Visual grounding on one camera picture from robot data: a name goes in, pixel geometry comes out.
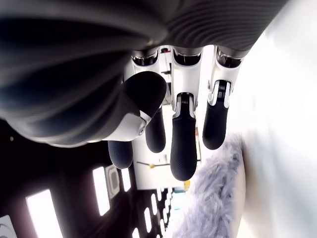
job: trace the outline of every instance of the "gray fluffy fabric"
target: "gray fluffy fabric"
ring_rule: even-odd
[[[169,224],[164,238],[232,237],[233,188],[243,163],[241,136],[227,135],[224,144],[203,161],[191,179],[182,214]]]

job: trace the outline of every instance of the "robotic hand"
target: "robotic hand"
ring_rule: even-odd
[[[24,137],[53,146],[107,140],[113,163],[126,168],[130,141],[144,131],[153,152],[165,145],[159,108],[166,83],[155,73],[155,55],[170,45],[170,164],[177,179],[188,180],[196,170],[203,47],[216,46],[203,131],[206,147],[216,149],[243,57],[286,2],[2,0],[0,118]],[[131,56],[140,70],[122,82]]]

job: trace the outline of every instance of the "fluorescent light panel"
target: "fluorescent light panel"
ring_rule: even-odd
[[[158,188],[157,190],[157,194],[158,194],[158,201],[161,201],[162,199],[162,193],[161,193],[161,190]]]
[[[132,233],[132,238],[140,238],[139,236],[139,230],[136,228],[134,229],[133,233]]]
[[[63,238],[49,189],[26,198],[38,238]]]
[[[163,219],[160,220],[159,225],[160,225],[160,232],[162,233],[162,236],[164,236],[165,235],[165,227],[164,227]]]
[[[163,217],[164,217],[164,222],[167,223],[167,212],[165,208],[163,209]]]
[[[145,225],[147,227],[147,232],[150,233],[152,229],[152,224],[151,224],[150,210],[148,207],[144,211],[144,217],[145,217]]]
[[[152,202],[153,215],[156,215],[158,212],[158,207],[157,207],[157,199],[155,198],[154,193],[151,196],[151,202]]]
[[[127,192],[131,188],[129,168],[122,169],[121,173],[122,173],[124,191]]]
[[[106,175],[104,167],[93,170],[95,190],[100,216],[103,216],[109,209],[109,198],[106,184]]]

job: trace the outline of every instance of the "black finger pad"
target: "black finger pad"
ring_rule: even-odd
[[[155,113],[154,117],[148,124],[145,131],[145,138],[148,148],[153,153],[159,153],[165,148],[166,136],[162,107],[159,108],[157,113]]]
[[[190,116],[173,119],[170,168],[173,176],[180,181],[189,180],[196,171],[195,125],[196,120]]]
[[[211,106],[207,103],[207,111],[203,130],[203,143],[210,149],[218,149],[226,136],[228,108],[223,103]]]
[[[108,141],[109,156],[114,166],[118,169],[130,167],[133,160],[131,141]]]

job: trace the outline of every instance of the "black ceiling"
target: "black ceiling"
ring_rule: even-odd
[[[100,216],[92,170],[109,166],[107,142],[65,149],[29,141],[0,120],[0,217],[9,215],[18,238],[36,238],[26,197],[49,188],[64,238],[156,238],[167,189],[153,216],[151,195],[156,190],[136,189],[133,166],[131,188],[125,192],[121,171],[120,192],[110,210]],[[152,229],[147,233],[144,210],[149,207]]]

